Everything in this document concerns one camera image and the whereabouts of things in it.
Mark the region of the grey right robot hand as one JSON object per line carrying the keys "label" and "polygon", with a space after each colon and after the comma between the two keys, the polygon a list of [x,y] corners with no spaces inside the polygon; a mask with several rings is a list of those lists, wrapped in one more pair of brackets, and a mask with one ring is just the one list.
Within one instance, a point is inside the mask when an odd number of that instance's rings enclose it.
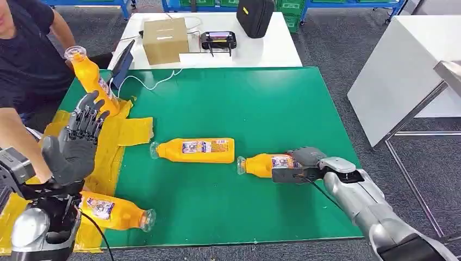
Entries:
{"label": "grey right robot hand", "polygon": [[298,168],[301,169],[319,169],[320,160],[327,157],[327,155],[318,148],[309,146],[288,150],[286,153],[298,163]]}

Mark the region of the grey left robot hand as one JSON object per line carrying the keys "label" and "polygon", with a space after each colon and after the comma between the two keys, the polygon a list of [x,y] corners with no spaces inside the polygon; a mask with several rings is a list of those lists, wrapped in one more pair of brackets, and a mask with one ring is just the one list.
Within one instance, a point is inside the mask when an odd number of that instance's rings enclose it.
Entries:
{"label": "grey left robot hand", "polygon": [[93,91],[82,97],[59,135],[42,139],[42,156],[59,184],[82,181],[94,170],[98,137],[109,115],[100,112],[105,101],[96,101],[98,95]]}

